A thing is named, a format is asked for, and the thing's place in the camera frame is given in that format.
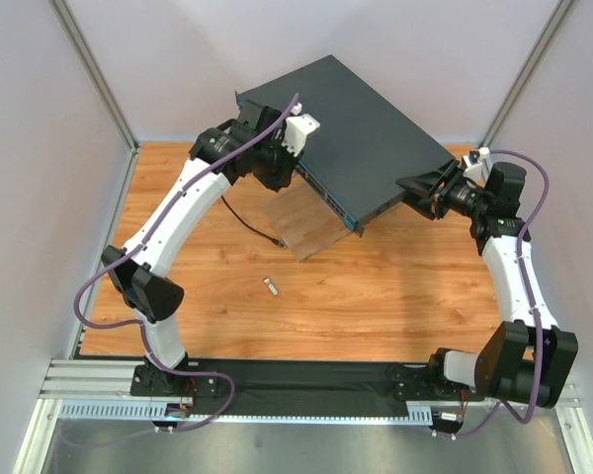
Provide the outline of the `blue-faced grey network switch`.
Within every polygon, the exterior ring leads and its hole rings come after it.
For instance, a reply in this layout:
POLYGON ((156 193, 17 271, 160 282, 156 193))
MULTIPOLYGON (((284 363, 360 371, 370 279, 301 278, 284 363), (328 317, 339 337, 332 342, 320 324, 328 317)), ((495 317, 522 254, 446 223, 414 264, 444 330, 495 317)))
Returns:
POLYGON ((241 92, 283 110, 299 95, 320 127, 297 170, 353 232, 401 202, 397 180, 432 172, 453 155, 333 55, 241 92))

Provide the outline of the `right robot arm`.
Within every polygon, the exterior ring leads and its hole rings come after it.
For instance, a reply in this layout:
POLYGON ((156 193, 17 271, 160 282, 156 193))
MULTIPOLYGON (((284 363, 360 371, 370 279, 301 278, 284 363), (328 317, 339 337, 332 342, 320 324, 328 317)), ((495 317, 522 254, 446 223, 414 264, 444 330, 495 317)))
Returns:
POLYGON ((440 348, 441 378, 483 397, 552 408, 578 353, 560 330, 538 284, 530 219, 518 215, 527 172, 474 150, 429 173, 397 180, 402 200, 430 220, 453 211, 470 220, 470 236, 489 270, 501 322, 478 354, 440 348))

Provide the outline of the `silver SFP module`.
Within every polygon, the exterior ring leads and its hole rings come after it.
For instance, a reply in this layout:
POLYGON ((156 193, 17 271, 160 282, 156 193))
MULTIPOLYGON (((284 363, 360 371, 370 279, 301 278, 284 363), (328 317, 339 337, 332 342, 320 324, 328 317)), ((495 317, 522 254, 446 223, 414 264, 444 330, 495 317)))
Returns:
POLYGON ((266 284, 266 286, 268 287, 268 289, 274 296, 277 296, 279 294, 279 291, 277 290, 276 286, 273 284, 273 282, 269 278, 265 278, 264 283, 266 284))

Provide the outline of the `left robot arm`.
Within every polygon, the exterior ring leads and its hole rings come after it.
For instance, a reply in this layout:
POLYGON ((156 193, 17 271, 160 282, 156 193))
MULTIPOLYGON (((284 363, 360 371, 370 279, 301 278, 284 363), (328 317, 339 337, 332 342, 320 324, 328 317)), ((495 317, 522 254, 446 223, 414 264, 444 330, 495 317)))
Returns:
POLYGON ((245 102, 237 118, 199 135, 145 224, 122 247, 103 252, 105 270, 140 327, 147 358, 159 369, 179 374, 186 357, 176 319, 184 289, 169 274, 188 237, 239 179, 252 175, 273 192, 288 187, 319 128, 299 102, 283 112, 245 102))

